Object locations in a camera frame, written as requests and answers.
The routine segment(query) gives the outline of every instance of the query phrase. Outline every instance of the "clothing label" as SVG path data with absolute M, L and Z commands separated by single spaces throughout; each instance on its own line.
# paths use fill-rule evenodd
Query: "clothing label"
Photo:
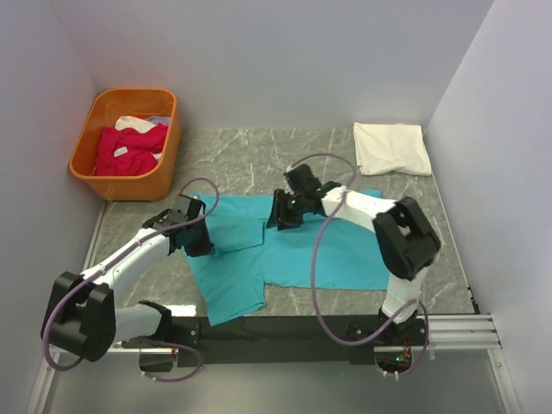
M 119 149 L 116 149 L 114 152 L 113 152 L 113 156 L 115 158 L 117 157 L 120 157 L 121 155 L 123 154 L 126 154 L 128 152 L 128 149 L 126 147 L 120 147 Z

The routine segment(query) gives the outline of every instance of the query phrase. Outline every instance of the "folded white towel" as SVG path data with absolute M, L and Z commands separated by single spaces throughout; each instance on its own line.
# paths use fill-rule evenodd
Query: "folded white towel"
M 370 125 L 354 123 L 356 164 L 363 175 L 390 171 L 431 175 L 430 157 L 425 150 L 419 125 Z

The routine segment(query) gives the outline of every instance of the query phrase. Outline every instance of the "cable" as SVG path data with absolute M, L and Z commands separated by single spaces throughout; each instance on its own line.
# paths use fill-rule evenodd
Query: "cable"
M 151 373 L 144 373 L 144 376 L 148 377 L 149 379 L 156 381 L 156 382 L 180 382 L 184 380 L 188 380 L 189 378 L 193 377 L 196 373 L 198 373 L 199 369 L 201 369 L 201 366 L 204 364 L 203 358 L 201 357 L 201 354 L 197 349 L 194 349 L 192 347 L 187 347 L 186 345 L 180 345 L 178 343 L 170 343 L 170 342 L 163 342 L 163 341 L 154 341 L 147 338 L 142 338 L 153 345 L 160 345 L 161 347 L 169 347 L 169 348 L 179 348 L 183 349 L 184 351 L 188 351 L 196 355 L 196 358 L 198 359 L 198 364 L 191 370 L 190 373 L 187 373 L 186 375 L 178 378 L 160 378 L 156 377 L 155 375 L 152 375 Z
M 58 364 L 56 361 L 54 361 L 52 355 L 50 354 L 50 346 L 49 346 L 50 341 L 49 340 L 50 340 L 50 333 L 52 331 L 53 322 L 55 321 L 55 318 L 58 316 L 58 314 L 61 312 L 61 310 L 64 308 L 64 306 L 67 304 L 67 302 L 69 302 L 69 300 L 71 300 L 71 298 L 73 296 L 75 296 L 79 291 L 81 291 L 86 285 L 92 283 L 94 280 L 98 279 L 100 276 L 105 274 L 105 272 L 108 272 L 110 269 L 112 269 L 113 267 L 115 267 L 116 265 L 121 263 L 122 260 L 124 260 L 130 253 L 132 253 L 142 243 L 145 243 L 145 242 L 151 240 L 152 238 L 154 238 L 155 236 L 160 235 L 160 234 L 162 234 L 162 233 L 164 233 L 168 230 L 182 229 L 182 228 L 190 226 L 194 223 L 200 222 L 203 219 L 205 219 L 210 213 L 213 212 L 213 210 L 218 205 L 218 201 L 219 201 L 219 198 L 220 198 L 220 191 L 218 190 L 218 187 L 216 186 L 216 184 L 213 181 L 211 181 L 210 179 L 207 179 L 205 177 L 198 177 L 198 178 L 192 179 L 192 180 L 188 181 L 186 184 L 184 184 L 184 186 L 180 189 L 179 194 L 182 194 L 184 192 L 184 190 L 191 183 L 194 183 L 196 181 L 205 181 L 215 191 L 215 203 L 213 203 L 211 208 L 208 209 L 205 214 L 203 214 L 202 216 L 198 216 L 198 217 L 196 217 L 192 220 L 189 220 L 187 222 L 173 224 L 173 225 L 167 226 L 163 229 L 159 229 L 157 231 L 154 231 L 153 233 L 150 233 L 149 235 L 143 236 L 139 241 L 136 241 L 135 243 L 133 243 L 130 246 L 128 246 L 127 248 L 125 248 L 113 260 L 106 263 L 105 267 L 103 269 L 98 270 L 97 272 L 92 274 L 92 276 L 90 276 L 90 278 L 85 279 L 82 282 L 80 282 L 77 286 L 75 286 L 74 289 L 72 289 L 70 292 L 68 292 L 58 302 L 58 304 L 55 305 L 55 307 L 52 310 L 52 313 L 50 314 L 50 317 L 48 318 L 48 320 L 46 322 L 46 325 L 44 327 L 44 334 L 42 336 L 42 351 L 43 351 L 43 354 L 44 354 L 44 358 L 46 359 L 46 362 L 48 363 L 48 365 L 50 367 L 52 367 L 53 369 L 55 369 L 57 371 L 69 371 L 70 369 L 75 368 L 83 360 L 82 358 L 78 358 L 76 361 L 72 362 L 71 364 L 62 366 L 62 365 Z M 185 347 L 184 345 L 178 345 L 178 344 L 169 344 L 169 345 L 172 348 L 181 348 L 181 349 L 185 349 L 185 350 L 193 349 L 193 348 Z M 194 373 L 196 373 L 199 370 L 199 368 L 201 367 L 201 356 L 198 357 L 198 361 L 199 361 L 199 363 L 198 363 L 197 369 L 194 369 L 191 372 L 191 374 L 188 374 L 188 376 L 186 376 L 186 378 L 190 378 L 191 375 L 193 375 Z
M 351 164 L 348 160 L 341 157 L 340 155 L 335 155 L 335 154 L 331 154 L 331 153 L 311 154 L 311 155 L 308 155 L 308 156 L 300 159 L 299 161 L 295 162 L 292 165 L 292 168 L 296 167 L 297 165 L 301 164 L 302 162 L 304 162 L 306 160 L 309 160 L 309 159 L 315 158 L 315 157 L 331 157 L 331 158 L 335 158 L 335 159 L 338 159 L 338 160 L 341 160 L 341 161 L 345 162 L 351 168 L 351 171 L 353 173 L 351 175 L 351 177 L 349 178 L 349 180 L 347 181 L 347 184 L 345 184 L 347 190 L 349 189 L 349 187 L 353 184 L 354 179 L 356 179 L 356 168 L 353 166 L 353 164 Z M 409 300 L 408 302 L 403 304 L 400 308 L 398 308 L 398 310 L 395 313 L 393 313 L 370 336 L 367 336 L 366 338 L 362 338 L 359 341 L 344 341 L 343 339 L 336 336 L 329 329 L 328 325 L 324 321 L 322 312 L 320 311 L 320 307 L 318 306 L 317 289 L 316 289 L 316 269 L 317 269 L 318 249 L 320 248 L 320 242 L 322 240 L 324 232 L 328 228 L 329 222 L 331 222 L 331 220 L 336 216 L 336 214 L 340 210 L 340 208 L 347 202 L 347 194 L 348 194 L 348 191 L 343 192 L 342 198 L 339 201 L 339 203 L 337 204 L 337 206 L 334 208 L 334 210 L 331 213 L 328 214 L 328 216 L 324 220 L 324 223 L 322 224 L 322 227 L 320 228 L 320 230 L 318 230 L 317 239 L 314 243 L 314 248 L 312 249 L 312 256 L 310 258 L 310 295 L 312 297 L 312 305 L 314 306 L 314 311 L 317 315 L 317 319 L 318 319 L 318 322 L 320 323 L 320 326 L 322 327 L 322 329 L 326 333 L 326 335 L 329 336 L 330 339 L 332 339 L 334 342 L 337 342 L 340 345 L 343 345 L 345 347 L 358 347 L 360 345 L 364 345 L 366 343 L 369 343 L 374 338 L 379 336 L 393 322 L 393 320 L 402 311 L 404 311 L 406 308 L 409 308 L 410 306 L 412 306 L 414 304 L 420 304 L 420 306 L 422 306 L 423 313 L 425 315 L 425 344 L 423 345 L 423 350 L 422 350 L 422 354 L 420 355 L 420 358 L 417 358 L 417 360 L 412 364 L 412 366 L 408 370 L 406 370 L 402 373 L 402 375 L 405 375 L 405 374 L 409 373 L 413 368 L 415 368 L 419 364 L 419 361 L 422 359 L 423 355 L 425 354 L 425 351 L 426 351 L 426 349 L 428 347 L 428 343 L 429 343 L 430 326 L 429 326 L 428 311 L 427 311 L 426 307 L 421 302 L 419 302 L 416 299 Z

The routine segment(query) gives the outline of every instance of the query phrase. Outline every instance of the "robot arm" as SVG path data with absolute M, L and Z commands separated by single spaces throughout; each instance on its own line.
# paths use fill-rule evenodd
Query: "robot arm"
M 330 215 L 347 192 L 345 204 L 334 217 L 374 232 L 383 261 L 391 272 L 381 314 L 390 317 L 404 304 L 419 299 L 428 266 L 441 248 L 441 242 L 417 202 L 410 197 L 400 201 L 374 198 L 335 182 L 322 184 L 306 164 L 285 173 L 292 193 L 274 192 L 268 227 L 293 229 L 303 223 L 304 213 Z M 400 325 L 416 316 L 413 304 L 393 320 Z
M 86 285 L 56 315 L 49 342 L 88 361 L 97 361 L 113 342 L 137 336 L 165 339 L 171 327 L 171 312 L 159 304 L 142 301 L 116 309 L 115 304 L 154 263 L 183 248 L 189 256 L 213 254 L 205 220 L 179 229 L 168 229 L 200 215 L 205 204 L 196 198 L 179 195 L 172 209 L 162 211 L 142 225 L 136 236 L 109 258 L 81 274 L 65 272 L 54 282 L 41 336 L 53 308 L 83 280 L 97 271 L 103 275 Z M 107 264 L 138 242 L 138 247 L 110 268 Z

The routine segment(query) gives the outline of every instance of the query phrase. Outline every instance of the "black mounting bar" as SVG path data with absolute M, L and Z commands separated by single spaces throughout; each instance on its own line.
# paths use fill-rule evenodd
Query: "black mounting bar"
M 332 332 L 347 341 L 365 338 L 382 324 L 378 315 L 327 316 L 324 320 Z M 316 317 L 239 317 L 217 326 L 211 326 L 207 317 L 173 317 L 165 341 L 197 348 L 205 364 L 348 361 L 373 365 L 374 347 L 403 347 L 409 337 L 412 346 L 423 345 L 423 320 L 414 319 L 405 325 L 403 329 L 386 329 L 367 345 L 351 348 L 331 340 Z M 123 346 L 155 348 L 140 338 Z M 166 354 L 158 354 L 158 358 L 143 354 L 141 369 L 169 371 L 172 365 L 166 358 Z M 187 352 L 179 352 L 177 362 L 178 367 L 197 363 Z

